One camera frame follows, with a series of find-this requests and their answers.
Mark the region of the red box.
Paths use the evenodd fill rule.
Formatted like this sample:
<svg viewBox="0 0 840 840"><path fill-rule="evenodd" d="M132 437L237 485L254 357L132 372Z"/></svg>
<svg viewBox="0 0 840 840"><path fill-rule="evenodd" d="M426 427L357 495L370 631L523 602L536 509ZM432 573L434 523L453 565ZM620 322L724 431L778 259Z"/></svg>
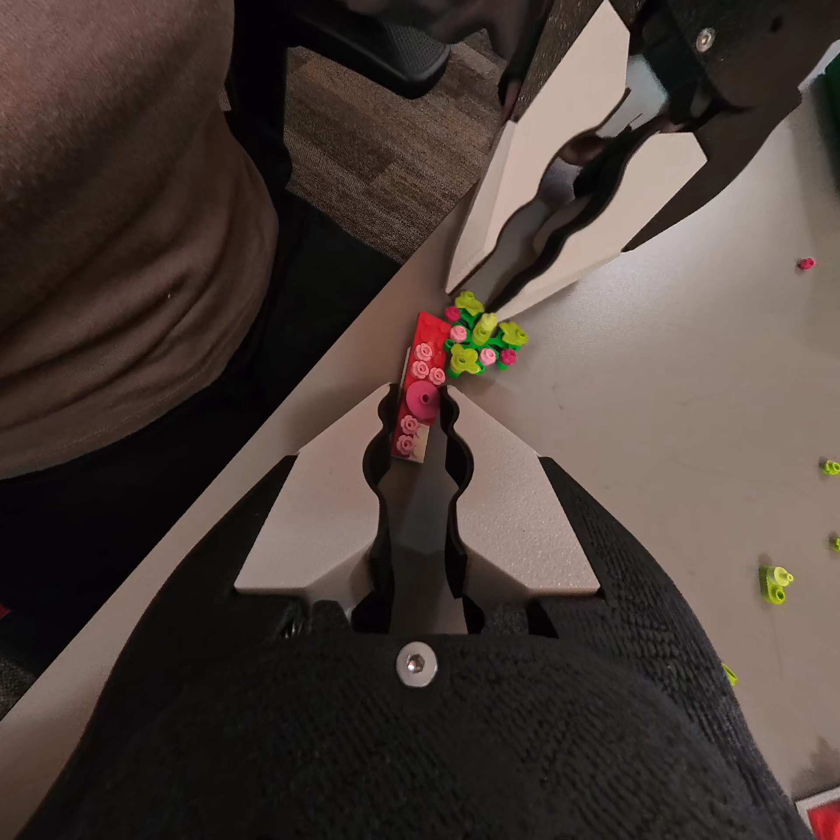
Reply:
<svg viewBox="0 0 840 840"><path fill-rule="evenodd" d="M795 803L815 839L839 839L839 787L800 799Z"/></svg>

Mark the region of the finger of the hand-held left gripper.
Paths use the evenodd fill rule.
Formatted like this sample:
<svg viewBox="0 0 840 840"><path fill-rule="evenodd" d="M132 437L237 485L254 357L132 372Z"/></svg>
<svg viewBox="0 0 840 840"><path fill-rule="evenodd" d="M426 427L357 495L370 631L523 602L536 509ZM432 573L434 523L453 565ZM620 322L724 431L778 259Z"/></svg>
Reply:
<svg viewBox="0 0 840 840"><path fill-rule="evenodd" d="M495 250L511 217L538 193L555 155L581 133L599 128L623 99L629 30L601 2L547 80L509 120L480 181L451 259L447 293L461 286Z"/></svg>
<svg viewBox="0 0 840 840"><path fill-rule="evenodd" d="M607 157L580 212L548 235L529 266L493 292L489 309L501 320L613 261L707 162L693 133L643 128L620 141L626 150Z"/></svg>

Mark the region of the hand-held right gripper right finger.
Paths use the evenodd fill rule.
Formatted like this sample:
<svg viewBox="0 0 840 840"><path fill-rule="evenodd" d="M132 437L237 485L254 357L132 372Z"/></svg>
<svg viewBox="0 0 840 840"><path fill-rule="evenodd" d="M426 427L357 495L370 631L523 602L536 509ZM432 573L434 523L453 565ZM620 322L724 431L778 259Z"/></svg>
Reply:
<svg viewBox="0 0 840 840"><path fill-rule="evenodd" d="M481 611L600 584L538 453L452 386L440 397L448 504L444 562L456 599Z"/></svg>

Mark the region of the person's brown shirt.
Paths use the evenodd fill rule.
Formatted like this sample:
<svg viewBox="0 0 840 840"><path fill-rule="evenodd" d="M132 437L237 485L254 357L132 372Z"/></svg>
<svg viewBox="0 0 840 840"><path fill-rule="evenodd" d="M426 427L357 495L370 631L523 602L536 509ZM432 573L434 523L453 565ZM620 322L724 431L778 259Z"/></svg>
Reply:
<svg viewBox="0 0 840 840"><path fill-rule="evenodd" d="M2 478L222 373L277 246L218 100L233 2L2 2Z"/></svg>

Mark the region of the red lego plate pink flowers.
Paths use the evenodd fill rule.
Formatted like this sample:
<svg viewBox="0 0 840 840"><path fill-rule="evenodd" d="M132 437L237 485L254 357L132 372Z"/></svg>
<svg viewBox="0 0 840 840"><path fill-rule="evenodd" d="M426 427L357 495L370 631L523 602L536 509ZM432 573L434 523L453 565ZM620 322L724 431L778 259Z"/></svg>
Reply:
<svg viewBox="0 0 840 840"><path fill-rule="evenodd" d="M396 459L422 464L429 433L440 407L440 389L446 383L450 324L425 311L416 319L406 353L400 385L391 453Z"/></svg>

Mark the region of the black office chair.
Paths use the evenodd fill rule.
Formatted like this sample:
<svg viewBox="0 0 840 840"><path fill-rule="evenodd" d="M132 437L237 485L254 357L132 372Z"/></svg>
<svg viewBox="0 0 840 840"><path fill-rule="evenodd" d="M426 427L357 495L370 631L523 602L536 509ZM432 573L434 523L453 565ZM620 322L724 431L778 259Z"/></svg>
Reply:
<svg viewBox="0 0 840 840"><path fill-rule="evenodd" d="M382 22L340 2L287 3L290 39L404 99L427 95L444 75L450 45L413 27Z"/></svg>

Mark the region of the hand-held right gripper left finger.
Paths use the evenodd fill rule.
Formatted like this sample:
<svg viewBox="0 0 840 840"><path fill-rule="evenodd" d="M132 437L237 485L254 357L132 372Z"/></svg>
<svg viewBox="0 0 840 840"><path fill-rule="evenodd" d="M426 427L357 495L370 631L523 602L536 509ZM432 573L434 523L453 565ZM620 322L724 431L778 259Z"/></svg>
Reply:
<svg viewBox="0 0 840 840"><path fill-rule="evenodd" d="M238 573L237 593L334 602L351 617L374 591L381 500L364 457L385 431L380 410L391 394L391 384L381 385L298 451Z"/></svg>

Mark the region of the green box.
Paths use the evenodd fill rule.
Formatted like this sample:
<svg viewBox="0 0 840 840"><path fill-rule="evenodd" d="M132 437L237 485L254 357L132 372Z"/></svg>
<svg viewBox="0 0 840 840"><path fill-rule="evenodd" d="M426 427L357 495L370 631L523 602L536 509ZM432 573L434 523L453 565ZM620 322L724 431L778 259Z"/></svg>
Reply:
<svg viewBox="0 0 840 840"><path fill-rule="evenodd" d="M820 119L830 132L835 144L839 143L839 75L838 70L826 68L812 84Z"/></svg>

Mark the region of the green lego plant with flowers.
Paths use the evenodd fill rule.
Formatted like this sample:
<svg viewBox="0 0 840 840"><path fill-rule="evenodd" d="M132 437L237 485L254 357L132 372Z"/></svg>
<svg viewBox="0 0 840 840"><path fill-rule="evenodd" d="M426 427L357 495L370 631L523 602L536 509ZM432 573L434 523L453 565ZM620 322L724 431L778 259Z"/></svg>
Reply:
<svg viewBox="0 0 840 840"><path fill-rule="evenodd" d="M513 321L499 321L495 312L469 290L461 291L445 310L450 324L444 342L448 361L447 378L483 375L487 370L507 371L518 361L519 351L528 344L529 335Z"/></svg>

